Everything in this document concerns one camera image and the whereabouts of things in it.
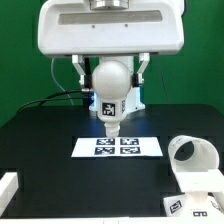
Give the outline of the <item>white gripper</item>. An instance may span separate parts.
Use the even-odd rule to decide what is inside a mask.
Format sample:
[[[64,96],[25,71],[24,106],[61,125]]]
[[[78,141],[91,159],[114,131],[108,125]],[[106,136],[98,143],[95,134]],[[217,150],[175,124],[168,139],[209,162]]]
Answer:
[[[144,84],[150,54],[175,54],[184,44],[184,0],[47,0],[38,22],[38,48],[48,57],[72,56],[81,89],[92,88],[90,60],[83,56],[139,54],[132,86]]]

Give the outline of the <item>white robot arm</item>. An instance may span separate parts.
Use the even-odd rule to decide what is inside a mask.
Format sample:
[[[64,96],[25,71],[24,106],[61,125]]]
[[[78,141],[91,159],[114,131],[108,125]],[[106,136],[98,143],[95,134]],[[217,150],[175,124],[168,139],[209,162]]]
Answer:
[[[185,0],[47,0],[38,48],[50,58],[70,57],[82,88],[97,96],[99,118],[121,120],[150,55],[182,48],[184,10]]]

